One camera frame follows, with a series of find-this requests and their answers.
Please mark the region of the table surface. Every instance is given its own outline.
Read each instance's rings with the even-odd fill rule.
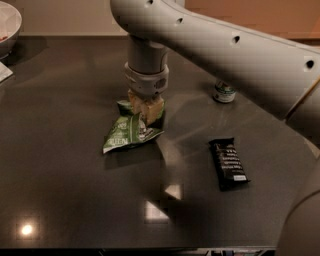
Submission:
[[[0,84],[0,248],[275,248],[317,161],[305,140],[240,93],[215,102],[215,78],[170,51],[165,132],[103,154],[126,60],[126,38],[18,39]],[[221,192],[208,142],[230,136],[251,182]]]

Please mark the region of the chip bag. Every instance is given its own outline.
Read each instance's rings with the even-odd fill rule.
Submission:
[[[156,121],[154,124],[146,126],[141,113],[133,114],[129,101],[122,100],[118,101],[117,104],[120,117],[113,124],[105,138],[103,145],[104,154],[116,148],[136,147],[164,132],[162,130],[164,106],[157,117],[158,122]]]

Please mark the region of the paper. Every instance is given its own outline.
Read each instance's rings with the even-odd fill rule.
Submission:
[[[0,62],[0,86],[1,82],[11,76],[13,72],[7,68],[2,62]]]

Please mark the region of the black candy bar wrapper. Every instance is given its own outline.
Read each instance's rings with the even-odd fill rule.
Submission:
[[[221,191],[250,182],[235,149],[234,138],[215,139],[209,144]]]

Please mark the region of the green snack bag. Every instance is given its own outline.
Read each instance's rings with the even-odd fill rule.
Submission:
[[[159,128],[147,127],[141,113],[133,114],[128,101],[118,101],[120,117],[113,124],[103,145],[103,153],[115,148],[132,148],[145,143],[164,131]]]

